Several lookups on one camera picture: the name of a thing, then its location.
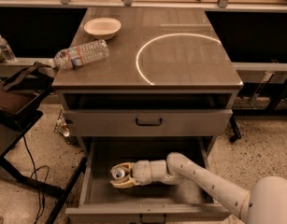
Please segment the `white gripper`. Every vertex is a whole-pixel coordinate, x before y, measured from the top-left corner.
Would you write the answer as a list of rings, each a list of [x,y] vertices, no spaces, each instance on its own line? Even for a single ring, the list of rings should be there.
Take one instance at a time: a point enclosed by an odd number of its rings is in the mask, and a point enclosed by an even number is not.
[[[138,161],[135,163],[124,162],[116,167],[119,171],[124,171],[130,175],[111,180],[111,185],[116,189],[129,189],[135,186],[145,186],[151,183],[151,163],[149,161]]]

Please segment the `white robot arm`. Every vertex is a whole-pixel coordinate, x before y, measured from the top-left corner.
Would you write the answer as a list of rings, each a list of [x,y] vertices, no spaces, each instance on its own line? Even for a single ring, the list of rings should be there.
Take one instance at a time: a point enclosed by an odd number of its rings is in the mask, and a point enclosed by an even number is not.
[[[287,224],[287,180],[282,177],[264,177],[246,190],[178,152],[159,161],[120,163],[110,173],[117,189],[153,182],[177,185],[189,179],[245,224]]]

